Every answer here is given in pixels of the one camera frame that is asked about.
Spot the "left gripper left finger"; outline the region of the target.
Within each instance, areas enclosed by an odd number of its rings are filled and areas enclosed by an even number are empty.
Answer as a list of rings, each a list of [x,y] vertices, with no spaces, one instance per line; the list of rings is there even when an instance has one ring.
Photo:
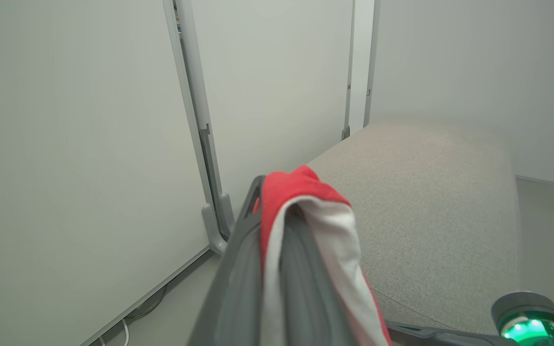
[[[264,175],[253,179],[189,346],[259,346],[262,302],[260,225]]]

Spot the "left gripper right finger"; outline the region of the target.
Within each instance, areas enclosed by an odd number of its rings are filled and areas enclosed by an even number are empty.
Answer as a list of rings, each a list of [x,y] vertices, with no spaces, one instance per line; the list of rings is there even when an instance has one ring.
[[[287,346],[357,344],[347,313],[299,206],[286,210],[279,269]]]

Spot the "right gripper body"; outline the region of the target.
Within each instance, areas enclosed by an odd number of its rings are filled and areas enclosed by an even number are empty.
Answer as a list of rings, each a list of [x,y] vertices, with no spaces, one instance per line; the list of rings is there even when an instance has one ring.
[[[554,302],[544,295],[518,291],[491,307],[499,336],[519,346],[554,346]]]

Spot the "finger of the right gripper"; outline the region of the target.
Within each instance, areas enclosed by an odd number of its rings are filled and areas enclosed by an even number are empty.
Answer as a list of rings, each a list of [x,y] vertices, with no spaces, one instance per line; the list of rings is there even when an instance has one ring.
[[[517,342],[496,335],[386,322],[391,340],[400,346],[517,346]]]

